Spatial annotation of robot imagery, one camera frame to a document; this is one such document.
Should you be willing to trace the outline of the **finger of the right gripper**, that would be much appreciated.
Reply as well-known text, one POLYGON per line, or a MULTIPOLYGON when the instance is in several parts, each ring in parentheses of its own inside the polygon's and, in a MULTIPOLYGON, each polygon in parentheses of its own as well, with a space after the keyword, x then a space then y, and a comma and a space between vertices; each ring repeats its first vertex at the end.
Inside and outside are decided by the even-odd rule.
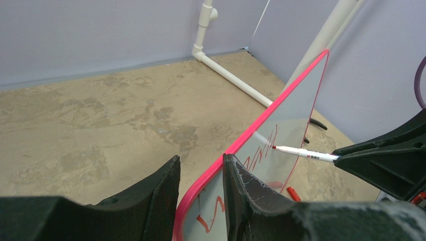
POLYGON ((343 156, 373 148, 387 147, 412 140, 423 134, 425 134, 425 109, 422 109, 406 123, 386 134, 362 143, 336 149, 332 154, 343 156))
POLYGON ((425 189, 425 141, 363 142, 334 154, 336 167, 396 199, 409 201, 425 189))

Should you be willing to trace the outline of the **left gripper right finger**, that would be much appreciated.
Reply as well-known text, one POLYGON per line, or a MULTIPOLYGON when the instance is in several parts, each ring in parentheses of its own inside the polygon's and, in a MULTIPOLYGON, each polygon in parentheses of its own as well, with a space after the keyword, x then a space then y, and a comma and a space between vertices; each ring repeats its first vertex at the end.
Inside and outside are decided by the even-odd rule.
POLYGON ((425 240, 425 211, 407 202, 294 202, 223 155, 228 240, 425 240))

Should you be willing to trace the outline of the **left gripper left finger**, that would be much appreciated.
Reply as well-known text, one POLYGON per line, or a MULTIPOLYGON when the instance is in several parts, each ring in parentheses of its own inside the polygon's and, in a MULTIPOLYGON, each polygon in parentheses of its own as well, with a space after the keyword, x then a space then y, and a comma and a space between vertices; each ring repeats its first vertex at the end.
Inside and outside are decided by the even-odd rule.
POLYGON ((180 183, 173 156, 96 205, 61 196, 1 198, 1 240, 172 240, 180 183))

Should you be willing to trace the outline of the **red marker cap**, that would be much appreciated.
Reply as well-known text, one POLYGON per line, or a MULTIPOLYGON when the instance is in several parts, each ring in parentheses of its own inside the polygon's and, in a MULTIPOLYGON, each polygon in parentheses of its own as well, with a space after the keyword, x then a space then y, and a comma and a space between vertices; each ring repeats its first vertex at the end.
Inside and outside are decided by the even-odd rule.
POLYGON ((287 187, 286 190, 287 190, 288 194, 290 195, 290 197, 292 198, 293 201, 301 202, 301 198, 299 197, 299 195, 297 194, 297 192, 295 191, 294 188, 287 187))

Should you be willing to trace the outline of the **pink framed whiteboard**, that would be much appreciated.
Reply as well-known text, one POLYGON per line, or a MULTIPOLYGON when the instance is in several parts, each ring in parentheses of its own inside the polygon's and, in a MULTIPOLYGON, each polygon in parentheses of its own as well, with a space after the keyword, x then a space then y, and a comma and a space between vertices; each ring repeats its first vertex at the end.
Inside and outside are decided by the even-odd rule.
MULTIPOLYGON (((275 147, 302 147, 328 58, 328 50, 320 53, 227 149, 278 193, 285 192, 298 158, 275 147)), ((175 215, 174 240, 227 239, 222 165, 218 158, 185 193, 175 215)))

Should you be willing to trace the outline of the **white red marker pen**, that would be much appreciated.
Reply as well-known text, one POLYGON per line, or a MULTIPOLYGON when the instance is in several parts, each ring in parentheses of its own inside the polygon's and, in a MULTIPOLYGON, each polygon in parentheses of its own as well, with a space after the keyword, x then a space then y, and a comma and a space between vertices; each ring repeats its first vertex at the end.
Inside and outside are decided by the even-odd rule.
POLYGON ((306 158, 330 162, 330 163, 334 163, 340 157, 339 155, 314 152, 307 149, 293 148, 293 147, 287 147, 287 146, 273 146, 272 148, 283 153, 296 155, 298 157, 306 157, 306 158))

